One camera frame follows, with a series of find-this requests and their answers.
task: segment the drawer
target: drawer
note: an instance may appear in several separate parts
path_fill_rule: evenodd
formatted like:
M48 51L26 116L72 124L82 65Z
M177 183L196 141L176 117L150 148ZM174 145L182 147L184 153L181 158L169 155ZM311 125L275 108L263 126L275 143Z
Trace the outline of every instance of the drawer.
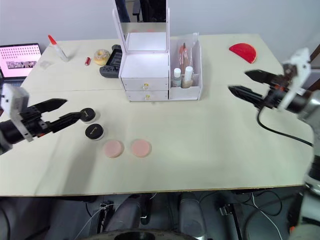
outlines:
M126 91L165 91L169 89L169 78L122 78Z
M168 91L126 91L129 101L167 101Z

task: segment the mirror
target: mirror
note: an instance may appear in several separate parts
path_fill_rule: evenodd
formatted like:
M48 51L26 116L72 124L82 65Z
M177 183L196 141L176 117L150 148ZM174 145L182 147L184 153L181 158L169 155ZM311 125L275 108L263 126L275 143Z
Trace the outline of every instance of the mirror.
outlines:
M129 51L167 50L166 0L115 0Z

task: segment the white wall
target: white wall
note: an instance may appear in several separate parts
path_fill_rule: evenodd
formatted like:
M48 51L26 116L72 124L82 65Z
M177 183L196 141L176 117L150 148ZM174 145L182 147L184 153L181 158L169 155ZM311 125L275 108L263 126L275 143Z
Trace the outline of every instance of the white wall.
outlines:
M168 0L171 35L258 33L283 61L320 43L320 0ZM0 44L116 38L112 0L0 0Z

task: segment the clear bottle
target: clear bottle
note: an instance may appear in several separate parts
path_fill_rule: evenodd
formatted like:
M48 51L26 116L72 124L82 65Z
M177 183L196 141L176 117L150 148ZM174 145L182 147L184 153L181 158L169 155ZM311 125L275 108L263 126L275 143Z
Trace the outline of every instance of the clear bottle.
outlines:
M194 68L192 66L187 66L185 68L184 78L182 80L181 87L183 89L188 89L192 86L192 74L194 72Z
M173 70L171 87L181 87L181 69L180 68L175 68Z

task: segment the pink round sponge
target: pink round sponge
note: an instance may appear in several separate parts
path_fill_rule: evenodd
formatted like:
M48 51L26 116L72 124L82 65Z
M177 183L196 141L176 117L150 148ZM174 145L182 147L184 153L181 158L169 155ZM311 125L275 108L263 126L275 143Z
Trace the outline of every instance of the pink round sponge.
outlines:
M124 151L124 145L118 140L109 140L104 145L104 154L109 158L119 157Z
M131 151L135 156L144 158L151 152L151 145L145 140L138 139L132 143Z

